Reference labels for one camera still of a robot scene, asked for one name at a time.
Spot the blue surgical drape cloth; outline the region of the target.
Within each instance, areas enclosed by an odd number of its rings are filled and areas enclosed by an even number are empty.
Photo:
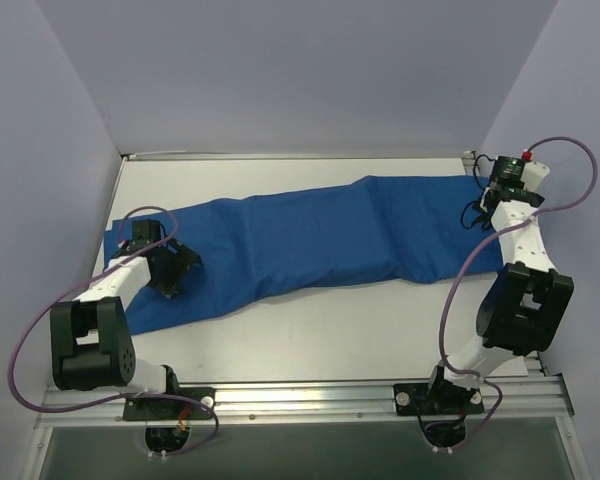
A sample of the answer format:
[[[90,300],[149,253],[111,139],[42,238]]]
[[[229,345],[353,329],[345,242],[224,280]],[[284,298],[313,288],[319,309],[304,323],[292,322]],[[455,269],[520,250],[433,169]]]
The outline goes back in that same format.
[[[135,334],[230,314],[302,288],[403,279],[432,284],[497,271],[499,245],[463,228],[477,197],[467,176],[367,176],[344,186],[242,200],[217,199],[161,214],[202,263],[167,299],[143,289],[127,311]]]

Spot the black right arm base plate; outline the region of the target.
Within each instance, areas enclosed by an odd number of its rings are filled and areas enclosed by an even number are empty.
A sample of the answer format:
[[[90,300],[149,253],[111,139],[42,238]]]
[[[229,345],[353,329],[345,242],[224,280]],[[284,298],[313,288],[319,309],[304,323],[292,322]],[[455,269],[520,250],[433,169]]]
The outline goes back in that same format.
[[[398,416],[461,416],[485,412],[481,399],[472,399],[477,390],[454,385],[431,390],[426,382],[397,383],[392,386],[394,406]]]

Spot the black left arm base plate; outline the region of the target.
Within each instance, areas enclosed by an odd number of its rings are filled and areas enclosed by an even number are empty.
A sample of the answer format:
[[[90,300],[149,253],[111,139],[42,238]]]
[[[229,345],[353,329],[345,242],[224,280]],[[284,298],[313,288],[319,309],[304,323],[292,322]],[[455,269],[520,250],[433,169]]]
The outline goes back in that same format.
[[[216,389],[210,386],[182,387],[178,395],[212,408],[215,404]],[[130,422],[178,420],[183,410],[188,411],[187,420],[211,419],[211,415],[199,406],[192,406],[183,401],[149,398],[127,400],[122,419]]]

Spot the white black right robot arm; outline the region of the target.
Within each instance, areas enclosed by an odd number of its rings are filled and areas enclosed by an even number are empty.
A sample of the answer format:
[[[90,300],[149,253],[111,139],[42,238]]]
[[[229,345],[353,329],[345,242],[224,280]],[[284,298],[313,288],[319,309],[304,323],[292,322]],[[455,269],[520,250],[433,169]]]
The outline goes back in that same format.
[[[500,234],[503,266],[480,304],[476,333],[440,362],[424,388],[424,400],[444,413],[477,402],[481,380],[501,365],[551,344],[574,291],[571,277],[551,262],[534,213],[549,168],[531,159],[499,156],[477,210],[477,221]]]

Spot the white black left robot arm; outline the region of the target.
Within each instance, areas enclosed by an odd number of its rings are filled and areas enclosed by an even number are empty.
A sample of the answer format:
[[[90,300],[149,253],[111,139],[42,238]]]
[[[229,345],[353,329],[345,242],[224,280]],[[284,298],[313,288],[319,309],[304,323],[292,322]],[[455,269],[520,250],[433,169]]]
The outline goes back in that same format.
[[[171,300],[201,257],[168,235],[157,220],[136,220],[131,238],[114,253],[103,277],[71,301],[50,309],[52,376],[60,390],[112,388],[147,394],[145,405],[159,419],[182,405],[177,377],[169,366],[136,356],[126,310],[149,287]]]

